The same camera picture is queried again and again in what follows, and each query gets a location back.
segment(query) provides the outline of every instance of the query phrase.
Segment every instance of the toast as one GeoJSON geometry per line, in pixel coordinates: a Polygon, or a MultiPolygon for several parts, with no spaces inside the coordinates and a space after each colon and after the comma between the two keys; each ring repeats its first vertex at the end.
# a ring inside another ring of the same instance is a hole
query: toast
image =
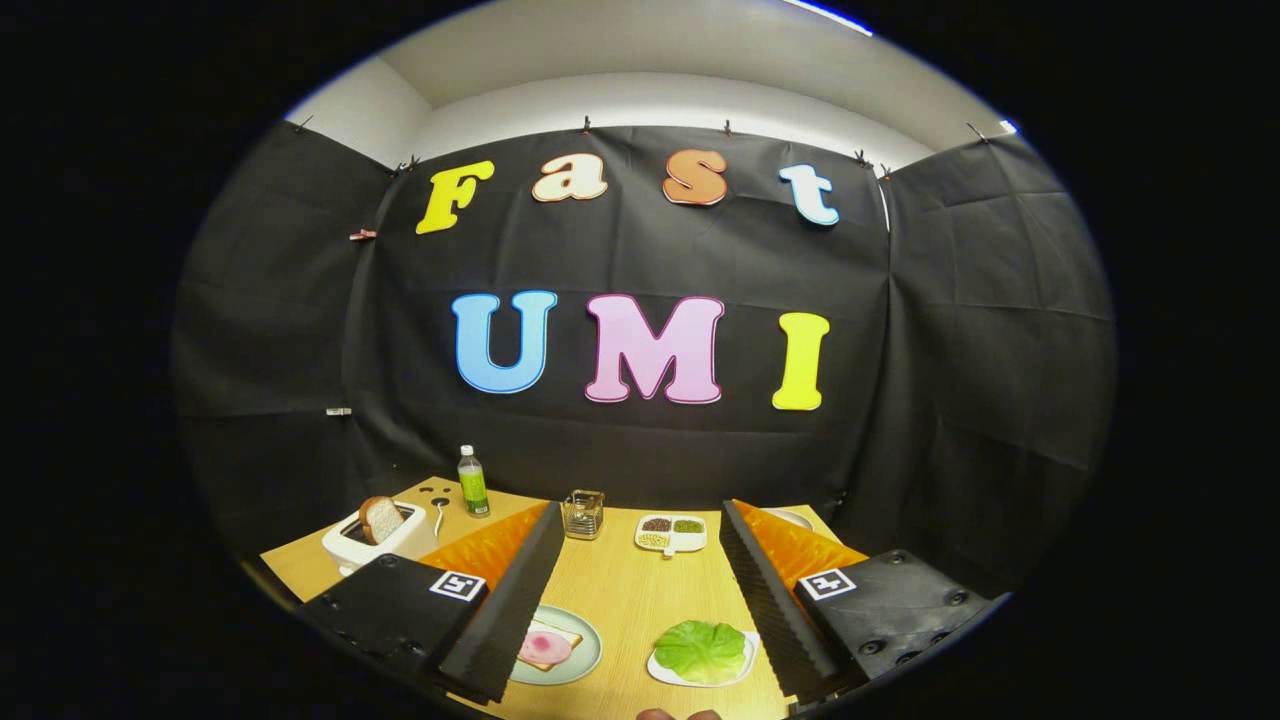
{"type": "Polygon", "coordinates": [[[389,497],[374,496],[360,506],[360,525],[365,530],[365,539],[372,544],[381,543],[402,524],[404,518],[389,497]]]}
{"type": "MultiPolygon", "coordinates": [[[[577,644],[580,642],[582,642],[582,635],[580,635],[577,633],[571,633],[568,630],[562,630],[562,629],[559,629],[559,628],[557,628],[554,625],[548,625],[547,623],[540,623],[538,620],[530,620],[529,621],[529,632],[532,633],[532,632],[536,632],[536,630],[541,630],[544,633],[552,633],[552,634],[556,634],[556,635],[559,635],[559,637],[567,639],[571,653],[573,652],[575,648],[577,648],[577,644]]],[[[534,667],[538,667],[543,673],[549,673],[552,670],[552,667],[556,666],[556,665],[548,665],[545,662],[530,662],[530,661],[524,660],[521,657],[517,657],[516,660],[520,660],[525,665],[532,665],[534,667]]]]}

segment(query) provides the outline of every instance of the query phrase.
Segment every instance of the light blue letter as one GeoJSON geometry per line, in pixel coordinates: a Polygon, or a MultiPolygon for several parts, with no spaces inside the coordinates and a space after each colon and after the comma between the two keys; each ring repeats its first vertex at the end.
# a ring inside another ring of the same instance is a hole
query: light blue letter
{"type": "Polygon", "coordinates": [[[556,293],[531,290],[516,293],[511,306],[520,310],[520,360],[499,368],[489,360],[489,318],[500,302],[493,295],[463,295],[453,301],[458,316],[458,373],[476,389],[508,395],[532,387],[547,366],[547,313],[556,293]]]}
{"type": "Polygon", "coordinates": [[[822,191],[831,192],[831,181],[818,177],[813,165],[791,165],[778,170],[782,179],[791,181],[791,195],[796,200],[796,210],[812,223],[833,225],[840,222],[840,213],[822,202],[822,191]]]}

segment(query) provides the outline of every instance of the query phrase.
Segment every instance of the white toaster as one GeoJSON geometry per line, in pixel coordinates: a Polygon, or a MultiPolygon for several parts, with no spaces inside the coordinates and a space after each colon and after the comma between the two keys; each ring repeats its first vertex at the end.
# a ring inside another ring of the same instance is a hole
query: white toaster
{"type": "Polygon", "coordinates": [[[404,521],[379,544],[370,544],[360,527],[360,511],[348,515],[324,534],[320,544],[338,564],[338,571],[347,577],[370,560],[388,552],[408,560],[421,560],[440,546],[435,530],[428,520],[426,510],[407,502],[396,502],[404,521]]]}

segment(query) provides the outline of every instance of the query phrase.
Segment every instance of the white wall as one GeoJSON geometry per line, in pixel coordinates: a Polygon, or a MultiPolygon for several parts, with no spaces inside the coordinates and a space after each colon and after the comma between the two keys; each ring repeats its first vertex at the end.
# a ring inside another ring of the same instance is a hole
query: white wall
{"type": "Polygon", "coordinates": [[[285,115],[394,168],[426,124],[431,106],[399,73],[371,58],[317,90],[285,115]]]}
{"type": "Polygon", "coordinates": [[[669,73],[564,77],[467,97],[428,114],[402,155],[429,159],[508,137],[581,128],[582,115],[591,117],[591,127],[722,129],[728,119],[733,132],[850,156],[865,150],[868,160],[895,169],[933,155],[893,129],[813,97],[749,82],[669,73]]]}

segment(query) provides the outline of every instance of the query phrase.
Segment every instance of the small glass cup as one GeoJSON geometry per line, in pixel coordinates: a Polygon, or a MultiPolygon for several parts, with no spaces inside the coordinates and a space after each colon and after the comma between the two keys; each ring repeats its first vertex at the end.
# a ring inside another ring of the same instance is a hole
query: small glass cup
{"type": "Polygon", "coordinates": [[[576,489],[561,502],[561,520],[564,536],[595,539],[604,525],[604,493],[594,489],[576,489]]]}

